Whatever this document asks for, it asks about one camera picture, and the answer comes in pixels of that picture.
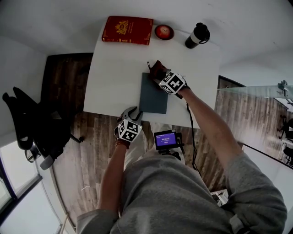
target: person's leg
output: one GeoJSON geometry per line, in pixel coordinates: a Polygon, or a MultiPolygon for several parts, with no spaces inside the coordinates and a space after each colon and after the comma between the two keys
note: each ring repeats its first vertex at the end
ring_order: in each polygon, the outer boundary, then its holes
{"type": "MultiPolygon", "coordinates": [[[[172,130],[172,125],[171,124],[150,122],[150,125],[151,125],[151,129],[152,129],[153,134],[157,133],[157,132],[172,130]]],[[[171,153],[178,152],[179,157],[181,158],[180,162],[185,164],[184,155],[182,153],[182,150],[179,147],[171,149],[170,151],[171,151],[171,153]]],[[[153,147],[143,155],[143,158],[147,158],[147,157],[151,157],[151,156],[157,156],[157,155],[160,155],[160,154],[156,150],[156,144],[154,144],[153,147]]]]}
{"type": "Polygon", "coordinates": [[[124,170],[137,160],[142,159],[142,156],[146,153],[146,151],[147,139],[143,130],[141,130],[135,141],[130,144],[129,150],[126,151],[124,170]]]}

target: white table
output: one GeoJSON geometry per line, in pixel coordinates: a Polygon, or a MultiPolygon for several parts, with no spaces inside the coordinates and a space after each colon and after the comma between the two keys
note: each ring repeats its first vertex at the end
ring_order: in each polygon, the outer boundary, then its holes
{"type": "MultiPolygon", "coordinates": [[[[188,49],[188,34],[176,31],[173,39],[163,41],[152,32],[150,45],[103,42],[100,32],[87,80],[84,111],[120,116],[131,106],[138,106],[141,74],[160,60],[173,72],[184,76],[189,87],[211,108],[215,107],[220,64],[219,47],[212,43],[188,49]]],[[[190,127],[186,102],[168,97],[167,113],[144,113],[142,120],[190,127]]]]}

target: purple screen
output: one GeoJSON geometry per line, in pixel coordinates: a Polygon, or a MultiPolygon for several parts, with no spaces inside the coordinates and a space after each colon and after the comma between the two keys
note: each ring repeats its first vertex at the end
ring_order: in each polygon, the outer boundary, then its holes
{"type": "Polygon", "coordinates": [[[156,136],[157,146],[164,146],[170,144],[176,144],[175,133],[167,133],[164,135],[156,136]]]}

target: person's left arm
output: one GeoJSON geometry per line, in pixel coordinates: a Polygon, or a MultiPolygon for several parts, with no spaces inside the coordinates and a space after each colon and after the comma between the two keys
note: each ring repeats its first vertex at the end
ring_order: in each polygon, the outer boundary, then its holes
{"type": "Polygon", "coordinates": [[[103,176],[97,210],[77,217],[78,234],[110,233],[118,219],[119,199],[123,180],[124,159],[127,147],[116,146],[103,176]]]}

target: dark bowl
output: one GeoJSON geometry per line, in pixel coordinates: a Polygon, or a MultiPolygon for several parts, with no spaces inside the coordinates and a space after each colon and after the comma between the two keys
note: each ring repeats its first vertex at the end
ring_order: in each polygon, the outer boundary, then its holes
{"type": "Polygon", "coordinates": [[[172,39],[172,38],[174,37],[174,30],[173,30],[173,28],[171,28],[171,27],[168,26],[168,25],[161,24],[161,25],[158,25],[158,26],[155,28],[155,34],[156,34],[156,36],[157,36],[158,38],[160,38],[161,40],[167,41],[167,40],[170,40],[170,39],[172,39]],[[169,34],[168,37],[160,37],[160,36],[158,35],[157,30],[158,30],[160,27],[167,27],[167,28],[170,30],[170,34],[169,34]]]}

